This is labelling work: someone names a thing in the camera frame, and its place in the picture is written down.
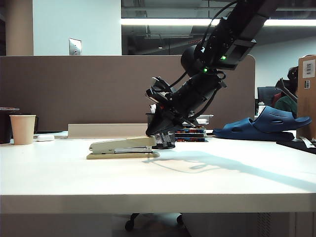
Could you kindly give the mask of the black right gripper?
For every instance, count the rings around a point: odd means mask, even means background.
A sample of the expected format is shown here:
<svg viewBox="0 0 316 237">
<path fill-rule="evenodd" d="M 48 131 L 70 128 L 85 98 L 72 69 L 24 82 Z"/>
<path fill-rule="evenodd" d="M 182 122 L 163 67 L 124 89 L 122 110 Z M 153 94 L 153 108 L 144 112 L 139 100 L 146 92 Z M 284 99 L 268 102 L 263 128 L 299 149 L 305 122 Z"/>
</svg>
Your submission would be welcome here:
<svg viewBox="0 0 316 237">
<path fill-rule="evenodd" d="M 176 132 L 186 122 L 197 125 L 196 118 L 208 108 L 216 93 L 226 87 L 225 73 L 198 73 L 178 90 L 171 93 L 165 110 L 157 108 L 146 130 L 146 135 Z"/>
</svg>

